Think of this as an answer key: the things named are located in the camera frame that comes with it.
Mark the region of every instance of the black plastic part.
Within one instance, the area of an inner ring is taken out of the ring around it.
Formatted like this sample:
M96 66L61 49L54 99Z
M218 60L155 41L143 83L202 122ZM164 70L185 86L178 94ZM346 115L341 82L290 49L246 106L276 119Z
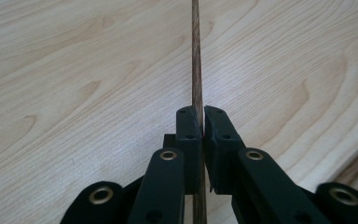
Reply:
M90 200L91 193L96 189L104 188L112 190L111 199L101 204L92 203ZM104 181L92 184L80 192L66 211L61 224L123 223L125 220L120 213L122 197L123 189L118 184Z
M358 191L338 183L320 185L316 203L334 223L358 224Z
M124 197L122 198L120 205L120 214L122 215L122 220L125 221L123 223L127 223L127 219L130 216L136 195L138 194L138 190L141 187L143 180L144 177L142 176L123 189Z
M165 142L171 142L165 135ZM185 154L185 183L188 194L196 194L200 186L202 136L197 111L194 106L186 106L176 112L176 148Z
M310 192L309 190L307 189L303 189L301 187L299 187L303 193L308 197L308 199L310 199L313 203L315 203L315 194Z
M205 164L216 194L232 194L237 152L245 148L234 125L222 109L205 106Z
M164 143L162 144L162 147L176 147L176 134L164 134Z
M248 147L238 158L238 178L262 223L330 223L267 152Z
M184 154L176 148L153 154L128 223L183 223L184 166Z
M247 190L240 180L235 184L234 193L231 199L231 206L238 223L259 224L261 217L258 214L254 203Z

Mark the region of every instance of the brass grommet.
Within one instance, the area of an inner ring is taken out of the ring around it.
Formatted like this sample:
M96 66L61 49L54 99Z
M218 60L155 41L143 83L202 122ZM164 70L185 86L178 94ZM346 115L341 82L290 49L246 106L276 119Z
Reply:
M330 195L337 201L346 205L355 206L358 204L358 198L345 189L331 188Z
M176 153L173 151L163 151L159 156L165 161L171 161L176 158Z
M260 152L256 152L256 151L246 152L246 157L248 157L249 159L254 160L254 161L261 161L264 158L263 154L261 154Z
M103 197L97 197L100 192L105 192ZM106 203L113 197L113 190L107 186L99 187L89 195L89 201L93 204Z

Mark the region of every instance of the wooden rod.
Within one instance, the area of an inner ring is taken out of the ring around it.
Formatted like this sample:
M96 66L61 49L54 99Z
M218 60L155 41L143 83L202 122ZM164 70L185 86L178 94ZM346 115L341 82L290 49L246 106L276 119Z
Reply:
M192 79L192 105L197 110L200 131L203 136L199 0L192 0ZM193 196L193 223L197 224L207 223L205 201L205 160L203 154L204 152L202 149L200 185L198 193Z

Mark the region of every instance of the thin wooden stick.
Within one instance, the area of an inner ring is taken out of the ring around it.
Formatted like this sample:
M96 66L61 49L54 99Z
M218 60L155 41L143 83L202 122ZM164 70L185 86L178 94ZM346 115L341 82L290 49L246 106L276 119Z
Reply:
M200 14L199 1L192 0L192 104L197 110L200 131L203 135L203 104L202 104L202 78L200 57ZM200 168L200 185L198 193L193 196L193 223L206 224L205 201L205 160L203 157Z

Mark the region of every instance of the wooden table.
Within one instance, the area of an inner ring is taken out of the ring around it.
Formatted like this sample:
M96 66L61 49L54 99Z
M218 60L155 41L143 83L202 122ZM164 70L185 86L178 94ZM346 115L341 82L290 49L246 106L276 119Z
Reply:
M310 190L358 154L358 1L201 0L200 32L204 103L247 146ZM0 223L129 184L190 104L191 1L0 0Z

